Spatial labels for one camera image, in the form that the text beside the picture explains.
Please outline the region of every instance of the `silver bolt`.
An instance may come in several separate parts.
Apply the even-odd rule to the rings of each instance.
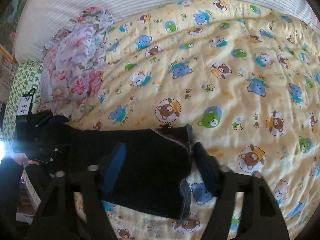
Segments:
[[[261,175],[261,173],[260,172],[255,172],[254,174],[253,174],[256,178],[262,178],[262,175]]]
[[[99,165],[91,165],[88,167],[88,171],[97,171],[99,169]]]
[[[55,174],[55,177],[56,178],[61,178],[65,175],[65,173],[63,171],[58,171],[56,174]]]
[[[219,169],[220,169],[220,171],[223,171],[223,172],[229,172],[230,171],[228,166],[220,166]]]

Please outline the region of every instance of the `green patterned pillow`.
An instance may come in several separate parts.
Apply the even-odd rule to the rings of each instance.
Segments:
[[[34,61],[25,61],[18,67],[18,71],[13,79],[12,89],[9,95],[8,103],[4,112],[3,120],[3,140],[11,143],[16,129],[16,115],[18,104],[22,95],[28,93],[32,88],[36,89],[33,96],[32,113],[38,112],[40,77],[42,73],[42,63]]]

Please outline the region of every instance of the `bear print bed sheet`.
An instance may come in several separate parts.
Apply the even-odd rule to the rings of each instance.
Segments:
[[[191,124],[195,141],[221,165],[263,174],[294,239],[320,201],[319,42],[299,19],[246,2],[161,6],[112,25],[99,91],[70,125]],[[187,182],[193,199],[182,224],[104,203],[118,238],[200,239],[216,200],[196,166]],[[242,196],[229,239],[241,219]],[[76,206],[85,219],[78,193]]]

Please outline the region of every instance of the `floral pillow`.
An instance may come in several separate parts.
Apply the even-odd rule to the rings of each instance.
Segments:
[[[7,106],[4,112],[3,120],[3,140],[11,143],[16,129],[17,109],[22,95],[28,93],[32,88],[36,89],[33,96],[32,113],[38,112],[40,77],[42,73],[41,62],[25,61],[18,67],[17,73],[13,79],[12,89],[10,91]]]
[[[40,109],[78,120],[84,103],[102,84],[109,11],[89,7],[71,19],[44,46]]]

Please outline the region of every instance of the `white label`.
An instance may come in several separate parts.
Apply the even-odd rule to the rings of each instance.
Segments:
[[[31,101],[32,101],[32,96],[22,97],[17,110],[17,115],[27,115],[29,112]]]

